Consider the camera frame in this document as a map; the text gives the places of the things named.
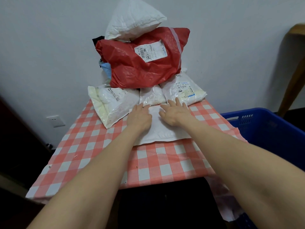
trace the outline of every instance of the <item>blue plastic basket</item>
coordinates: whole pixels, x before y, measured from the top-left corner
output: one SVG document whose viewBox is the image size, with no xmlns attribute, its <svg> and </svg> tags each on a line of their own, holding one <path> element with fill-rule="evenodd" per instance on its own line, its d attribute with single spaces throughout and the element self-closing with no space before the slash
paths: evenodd
<svg viewBox="0 0 305 229">
<path fill-rule="evenodd" d="M 251 144 L 266 149 L 305 171 L 305 132 L 265 108 L 221 114 Z M 257 228 L 246 214 L 240 228 Z"/>
</svg>

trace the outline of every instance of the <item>white wall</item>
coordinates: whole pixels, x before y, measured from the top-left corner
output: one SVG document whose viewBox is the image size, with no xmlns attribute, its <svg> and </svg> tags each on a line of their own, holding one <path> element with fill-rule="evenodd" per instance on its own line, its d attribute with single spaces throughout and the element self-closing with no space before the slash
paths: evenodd
<svg viewBox="0 0 305 229">
<path fill-rule="evenodd" d="M 305 38 L 285 33 L 305 21 L 305 0 L 144 0 L 163 26 L 191 30 L 182 64 L 221 113 L 276 111 Z M 0 96 L 57 146 L 102 82 L 92 38 L 104 35 L 118 0 L 0 0 Z M 292 108 L 305 107 L 303 90 Z M 46 116 L 59 114 L 65 127 Z"/>
</svg>

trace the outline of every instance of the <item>white package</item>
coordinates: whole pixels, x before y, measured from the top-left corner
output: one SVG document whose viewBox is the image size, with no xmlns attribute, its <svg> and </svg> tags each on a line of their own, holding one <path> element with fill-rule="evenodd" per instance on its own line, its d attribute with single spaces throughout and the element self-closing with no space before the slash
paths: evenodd
<svg viewBox="0 0 305 229">
<path fill-rule="evenodd" d="M 165 96 L 159 85 L 155 85 L 152 88 L 140 89 L 140 103 L 145 105 L 157 105 L 166 103 Z"/>
<path fill-rule="evenodd" d="M 167 18 L 142 0 L 120 0 L 107 26 L 105 39 L 132 41 Z"/>
<path fill-rule="evenodd" d="M 129 113 L 129 109 L 139 103 L 137 89 L 105 88 L 88 86 L 88 94 L 93 107 L 108 129 Z"/>
<path fill-rule="evenodd" d="M 170 126 L 163 121 L 159 115 L 159 111 L 163 111 L 160 105 L 149 108 L 149 113 L 152 115 L 152 125 L 148 131 L 139 136 L 134 145 L 148 144 L 155 141 L 175 141 L 191 138 L 181 127 Z"/>
<path fill-rule="evenodd" d="M 166 100 L 175 101 L 176 97 L 178 97 L 180 103 L 184 102 L 187 106 L 203 100 L 207 95 L 184 72 L 174 75 L 169 80 L 160 84 L 160 86 Z"/>
</svg>

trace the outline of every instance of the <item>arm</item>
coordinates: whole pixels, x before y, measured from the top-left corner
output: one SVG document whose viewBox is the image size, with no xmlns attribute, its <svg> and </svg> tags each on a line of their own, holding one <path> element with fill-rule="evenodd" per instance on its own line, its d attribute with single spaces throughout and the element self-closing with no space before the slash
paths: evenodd
<svg viewBox="0 0 305 229">
<path fill-rule="evenodd" d="M 160 116 L 188 132 L 259 228 L 305 227 L 305 172 L 198 121 L 179 100 L 169 103 Z"/>
<path fill-rule="evenodd" d="M 127 127 L 68 182 L 41 210 L 28 229 L 104 228 L 135 140 L 149 129 L 149 105 L 135 105 Z"/>
</svg>

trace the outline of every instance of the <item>red plastic bag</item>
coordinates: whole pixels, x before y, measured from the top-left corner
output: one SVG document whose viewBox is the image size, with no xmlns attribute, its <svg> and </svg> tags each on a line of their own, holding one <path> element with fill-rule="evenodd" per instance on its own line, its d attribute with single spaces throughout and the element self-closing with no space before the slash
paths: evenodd
<svg viewBox="0 0 305 229">
<path fill-rule="evenodd" d="M 111 65 L 111 87 L 146 88 L 180 72 L 189 34 L 187 28 L 158 27 L 130 43 L 103 39 L 95 48 Z"/>
</svg>

